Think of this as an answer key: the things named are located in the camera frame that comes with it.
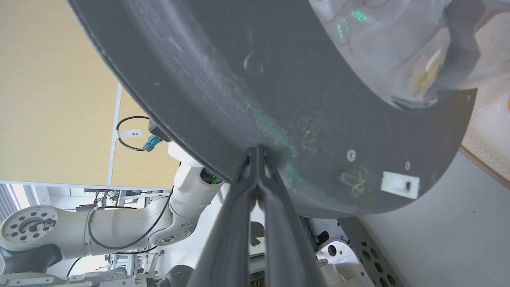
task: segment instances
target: white floor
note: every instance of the white floor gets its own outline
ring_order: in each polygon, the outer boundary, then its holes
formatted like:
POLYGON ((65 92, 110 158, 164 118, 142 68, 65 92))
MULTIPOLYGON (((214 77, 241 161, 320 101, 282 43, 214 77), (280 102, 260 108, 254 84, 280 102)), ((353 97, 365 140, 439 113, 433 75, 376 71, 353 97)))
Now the white floor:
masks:
POLYGON ((402 209, 365 216, 404 286, 510 286, 510 190, 463 155, 402 209))

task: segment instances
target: wooden wall panel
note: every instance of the wooden wall panel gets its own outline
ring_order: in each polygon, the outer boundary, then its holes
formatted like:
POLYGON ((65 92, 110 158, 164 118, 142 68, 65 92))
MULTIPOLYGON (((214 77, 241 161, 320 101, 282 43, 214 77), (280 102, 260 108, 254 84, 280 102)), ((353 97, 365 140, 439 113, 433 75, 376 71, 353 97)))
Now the wooden wall panel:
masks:
MULTIPOLYGON (((147 116, 124 90, 120 101, 119 121, 133 115, 147 116)), ((126 144, 141 148, 150 136, 147 126, 146 119, 130 119, 122 123, 119 130, 141 129, 142 137, 124 139, 126 144)), ((151 152, 137 152, 124 147, 117 141, 112 185, 172 188, 179 162, 168 155, 167 148, 168 144, 161 142, 151 152)))
POLYGON ((117 81, 65 0, 0 1, 0 180, 106 185, 117 81))

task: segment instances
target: green led light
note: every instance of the green led light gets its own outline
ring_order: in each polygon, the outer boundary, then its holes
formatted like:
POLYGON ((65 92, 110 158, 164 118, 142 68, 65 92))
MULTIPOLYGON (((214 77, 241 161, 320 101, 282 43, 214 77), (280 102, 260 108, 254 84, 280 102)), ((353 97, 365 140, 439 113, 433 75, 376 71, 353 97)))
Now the green led light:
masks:
POLYGON ((351 15, 360 22, 368 22, 367 16, 363 14, 363 12, 361 12, 360 10, 353 10, 351 12, 351 15))
POLYGON ((344 40, 344 33, 342 31, 342 26, 340 24, 337 26, 337 30, 338 30, 338 35, 340 35, 340 39, 343 41, 344 40))
POLYGON ((349 31, 349 25, 347 24, 347 19, 344 18, 344 26, 347 31, 349 31))

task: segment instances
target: blue connector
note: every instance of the blue connector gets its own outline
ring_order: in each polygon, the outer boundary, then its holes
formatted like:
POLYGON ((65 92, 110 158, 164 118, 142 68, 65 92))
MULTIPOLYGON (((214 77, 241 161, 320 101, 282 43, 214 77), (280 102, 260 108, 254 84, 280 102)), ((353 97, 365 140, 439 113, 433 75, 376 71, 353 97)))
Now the blue connector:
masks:
POLYGON ((143 149, 150 152, 154 149, 154 147, 159 144, 162 141, 162 139, 158 138, 155 135, 150 135, 147 142, 143 145, 143 149))

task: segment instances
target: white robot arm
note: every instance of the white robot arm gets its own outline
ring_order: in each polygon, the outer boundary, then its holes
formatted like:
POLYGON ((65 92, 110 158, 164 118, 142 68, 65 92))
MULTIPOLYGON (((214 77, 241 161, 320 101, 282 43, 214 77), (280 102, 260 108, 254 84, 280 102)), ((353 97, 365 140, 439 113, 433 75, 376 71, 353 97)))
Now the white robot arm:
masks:
MULTIPOLYGON (((3 257, 51 245, 60 252, 57 259, 71 259, 133 250, 149 243, 169 245, 187 238, 222 183, 175 143, 169 144, 168 151, 182 163, 170 198, 158 198, 141 209, 70 212, 46 205, 25 208, 0 225, 3 257)), ((21 272, 41 272, 26 267, 21 272)))

